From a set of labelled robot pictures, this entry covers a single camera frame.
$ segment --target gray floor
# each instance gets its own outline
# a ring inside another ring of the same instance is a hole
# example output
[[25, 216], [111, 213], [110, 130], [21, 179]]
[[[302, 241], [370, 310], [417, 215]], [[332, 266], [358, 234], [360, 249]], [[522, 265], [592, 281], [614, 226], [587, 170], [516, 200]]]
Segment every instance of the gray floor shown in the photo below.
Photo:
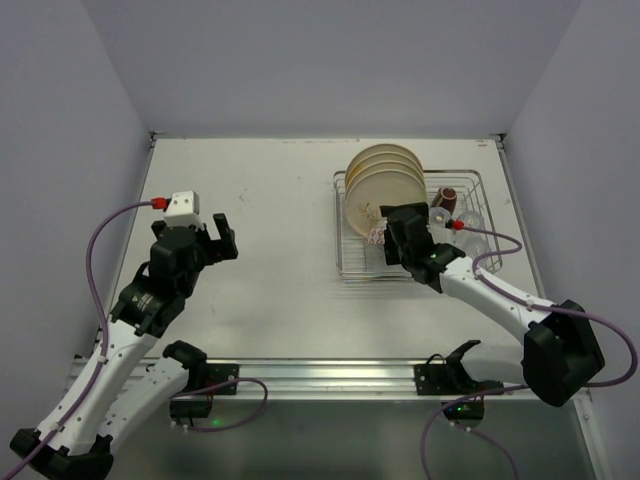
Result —
[[[214, 416], [234, 421], [253, 404], [219, 402]], [[423, 478], [420, 432], [425, 402], [272, 402], [255, 423], [216, 434], [169, 428], [161, 408], [123, 446], [110, 479]], [[211, 424], [212, 418], [199, 423]], [[522, 479], [593, 479], [572, 405], [496, 401], [480, 428], [514, 455]], [[502, 453], [439, 421], [427, 442], [436, 479], [512, 479]]]

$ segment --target plate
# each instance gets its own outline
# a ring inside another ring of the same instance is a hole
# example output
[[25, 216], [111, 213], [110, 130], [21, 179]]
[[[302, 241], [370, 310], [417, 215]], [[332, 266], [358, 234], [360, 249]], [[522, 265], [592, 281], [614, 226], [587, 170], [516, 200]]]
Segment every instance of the plate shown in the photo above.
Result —
[[353, 157], [353, 160], [349, 162], [349, 166], [347, 167], [347, 178], [349, 178], [349, 173], [351, 172], [351, 170], [354, 169], [361, 161], [380, 153], [394, 153], [396, 155], [400, 155], [413, 162], [419, 171], [422, 172], [422, 170], [424, 170], [422, 168], [420, 160], [418, 160], [418, 157], [411, 150], [401, 147], [400, 145], [394, 145], [392, 143], [380, 143], [378, 145], [373, 145], [369, 148], [365, 148], [359, 154]]
[[345, 198], [349, 225], [366, 237], [382, 216], [380, 205], [404, 205], [427, 201], [427, 192], [416, 178], [400, 170], [384, 170], [355, 181]]
[[411, 168], [416, 172], [416, 178], [424, 185], [424, 174], [422, 173], [422, 170], [419, 170], [418, 167], [416, 167], [416, 164], [412, 160], [397, 153], [376, 153], [359, 161], [347, 172], [345, 176], [345, 185], [347, 190], [349, 190], [349, 185], [351, 185], [352, 181], [359, 173], [364, 175], [365, 171], [369, 171], [368, 169], [382, 163], [403, 165]]
[[356, 173], [353, 176], [353, 178], [351, 179], [351, 183], [347, 185], [346, 193], [348, 194], [349, 191], [351, 190], [351, 187], [357, 184], [363, 178], [368, 177], [369, 175], [373, 175], [374, 173], [384, 172], [387, 170], [397, 170], [400, 172], [404, 172], [407, 175], [411, 175], [418, 182], [420, 182], [423, 190], [426, 190], [426, 187], [424, 186], [424, 177], [422, 176], [422, 174], [416, 171], [413, 165], [409, 166], [409, 165], [405, 165], [404, 163], [397, 163], [397, 162], [391, 161], [391, 162], [380, 162], [360, 170], [358, 173]]

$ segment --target dish rack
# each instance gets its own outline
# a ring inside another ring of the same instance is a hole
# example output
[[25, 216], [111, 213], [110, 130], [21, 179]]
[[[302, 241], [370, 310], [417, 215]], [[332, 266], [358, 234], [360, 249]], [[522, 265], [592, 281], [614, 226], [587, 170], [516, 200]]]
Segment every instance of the dish rack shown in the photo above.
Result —
[[[411, 275], [400, 265], [387, 265], [384, 245], [368, 245], [364, 237], [355, 232], [345, 216], [344, 170], [333, 175], [336, 208], [336, 266], [347, 281], [410, 280]], [[458, 201], [453, 212], [457, 218], [465, 210], [472, 210], [484, 217], [485, 229], [495, 231], [493, 217], [487, 202], [480, 174], [474, 170], [424, 170], [427, 201], [430, 203], [441, 187], [455, 188]], [[499, 250], [493, 236], [482, 235], [490, 249]], [[495, 273], [502, 268], [502, 257], [488, 258], [484, 268]]]

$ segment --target stack of plates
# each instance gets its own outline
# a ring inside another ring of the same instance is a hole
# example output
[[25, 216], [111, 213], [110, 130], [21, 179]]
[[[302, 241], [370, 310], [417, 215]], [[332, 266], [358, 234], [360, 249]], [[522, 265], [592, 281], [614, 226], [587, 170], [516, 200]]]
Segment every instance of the stack of plates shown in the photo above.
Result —
[[422, 164], [398, 145], [375, 145], [355, 156], [346, 173], [345, 215], [363, 237], [382, 220], [381, 205], [427, 201]]

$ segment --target red cable plug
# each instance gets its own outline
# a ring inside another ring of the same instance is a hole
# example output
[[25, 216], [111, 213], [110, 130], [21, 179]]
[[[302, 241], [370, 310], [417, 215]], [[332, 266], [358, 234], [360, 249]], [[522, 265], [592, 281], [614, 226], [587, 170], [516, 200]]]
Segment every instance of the red cable plug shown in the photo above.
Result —
[[152, 198], [151, 208], [153, 208], [154, 210], [166, 210], [167, 207], [169, 206], [169, 201], [170, 199], [168, 198], [162, 198], [162, 197]]

